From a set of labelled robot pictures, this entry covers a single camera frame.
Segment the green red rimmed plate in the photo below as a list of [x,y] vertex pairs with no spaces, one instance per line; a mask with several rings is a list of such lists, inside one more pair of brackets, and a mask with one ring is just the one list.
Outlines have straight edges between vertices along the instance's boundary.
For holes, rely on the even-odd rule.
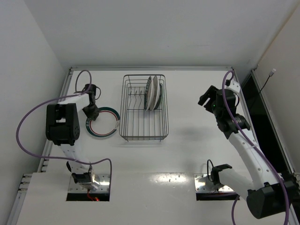
[[120,115],[110,107],[100,107],[98,118],[95,121],[87,119],[85,122],[87,134],[96,139],[106,139],[115,135],[119,126]]
[[152,80],[152,77],[149,76],[149,78],[148,78],[148,80],[147,80],[146,87],[145,87],[145,92],[144,92],[144,110],[145,110],[145,111],[147,110],[147,104],[148,104],[148,103],[147,103],[147,101],[148,101],[148,92],[149,92],[151,80]]

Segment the small blue patterned plate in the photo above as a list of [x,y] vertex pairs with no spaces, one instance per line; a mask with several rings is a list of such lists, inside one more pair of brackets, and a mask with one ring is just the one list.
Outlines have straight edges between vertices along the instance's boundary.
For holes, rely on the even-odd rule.
[[161,103],[161,100],[162,100],[163,85],[160,83],[159,86],[160,86],[160,92],[159,92],[159,98],[158,98],[158,101],[157,101],[157,103],[156,103],[156,105],[155,105],[155,108],[154,108],[155,110],[159,108],[160,103]]

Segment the white grey rimmed plate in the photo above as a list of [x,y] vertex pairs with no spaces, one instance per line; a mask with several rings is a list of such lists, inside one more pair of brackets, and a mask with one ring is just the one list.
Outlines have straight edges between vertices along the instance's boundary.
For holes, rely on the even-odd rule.
[[154,76],[151,80],[151,85],[148,91],[148,109],[152,111],[156,102],[158,93],[158,77]]

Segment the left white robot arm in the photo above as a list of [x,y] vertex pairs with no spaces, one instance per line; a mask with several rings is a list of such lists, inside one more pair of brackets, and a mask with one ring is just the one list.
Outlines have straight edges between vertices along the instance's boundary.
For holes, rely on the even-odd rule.
[[99,116],[96,106],[98,87],[86,84],[80,94],[58,104],[49,104],[46,109],[45,134],[49,141],[60,147],[67,158],[67,168],[75,184],[95,191],[100,186],[100,178],[93,172],[91,162],[86,158],[80,139],[78,113],[83,111],[87,119],[95,121]]

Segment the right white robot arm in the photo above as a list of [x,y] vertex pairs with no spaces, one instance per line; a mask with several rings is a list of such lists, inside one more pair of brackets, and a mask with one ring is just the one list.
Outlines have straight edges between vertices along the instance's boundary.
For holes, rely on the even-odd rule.
[[229,164],[216,165],[208,175],[207,186],[210,189],[230,187],[246,200],[251,214],[257,219],[288,213],[298,188],[293,181],[283,180],[266,162],[259,146],[253,142],[249,123],[236,112],[235,101],[234,91],[212,85],[200,96],[198,104],[214,114],[219,130],[237,150],[251,179],[238,174]]

